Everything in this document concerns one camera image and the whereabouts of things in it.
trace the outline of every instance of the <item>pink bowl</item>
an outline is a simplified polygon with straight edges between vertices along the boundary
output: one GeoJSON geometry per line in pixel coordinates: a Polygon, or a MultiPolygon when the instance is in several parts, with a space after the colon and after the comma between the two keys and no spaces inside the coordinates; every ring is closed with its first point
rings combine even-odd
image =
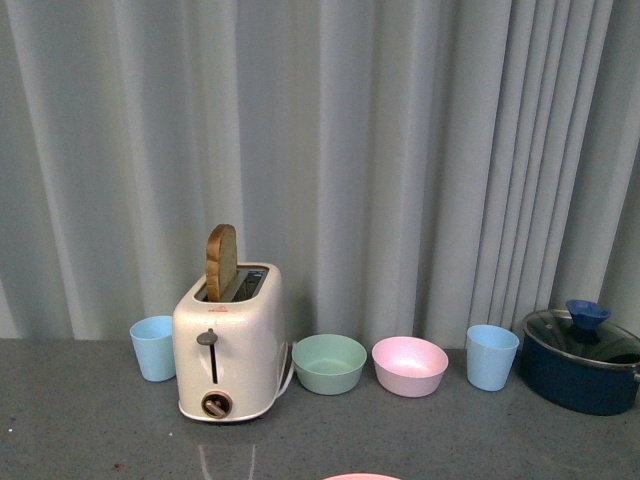
{"type": "Polygon", "coordinates": [[[371,351],[380,385],[403,397],[435,392],[449,366],[449,357],[437,345],[415,337],[389,337],[371,351]]]}
{"type": "Polygon", "coordinates": [[[387,477],[385,475],[377,475],[375,473],[348,473],[346,475],[338,475],[337,477],[325,478],[324,480],[400,480],[396,477],[387,477]]]}

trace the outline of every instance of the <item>toaster knob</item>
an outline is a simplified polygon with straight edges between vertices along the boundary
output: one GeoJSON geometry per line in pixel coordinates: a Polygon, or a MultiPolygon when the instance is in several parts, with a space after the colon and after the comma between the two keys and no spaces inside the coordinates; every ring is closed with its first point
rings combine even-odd
{"type": "Polygon", "coordinates": [[[222,392],[210,392],[202,399],[202,409],[213,418],[224,418],[231,411],[231,399],[222,392]]]}

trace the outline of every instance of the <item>bread crust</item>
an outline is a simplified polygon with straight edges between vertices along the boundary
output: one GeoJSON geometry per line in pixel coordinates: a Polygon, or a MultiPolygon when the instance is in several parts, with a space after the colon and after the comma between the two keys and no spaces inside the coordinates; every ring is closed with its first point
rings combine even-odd
{"type": "Polygon", "coordinates": [[[207,241],[207,297],[219,302],[225,290],[238,273],[238,249],[236,229],[233,225],[220,224],[213,229],[207,241]]]}

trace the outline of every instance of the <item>pink plate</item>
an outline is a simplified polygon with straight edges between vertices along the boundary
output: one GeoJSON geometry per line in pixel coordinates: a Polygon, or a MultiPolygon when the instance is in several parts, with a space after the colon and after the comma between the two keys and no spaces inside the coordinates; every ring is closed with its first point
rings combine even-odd
{"type": "Polygon", "coordinates": [[[346,475],[338,475],[337,477],[325,478],[324,480],[400,480],[396,477],[387,477],[386,475],[376,475],[375,473],[347,473],[346,475]]]}

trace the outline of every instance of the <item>green bowl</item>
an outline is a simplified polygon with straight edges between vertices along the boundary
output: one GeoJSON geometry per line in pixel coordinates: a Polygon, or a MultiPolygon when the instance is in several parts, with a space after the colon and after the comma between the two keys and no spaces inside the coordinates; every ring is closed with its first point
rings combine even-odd
{"type": "Polygon", "coordinates": [[[313,335],[293,347],[293,364],[303,387],[320,395],[339,395],[356,386],[367,351],[342,335],[313,335]]]}

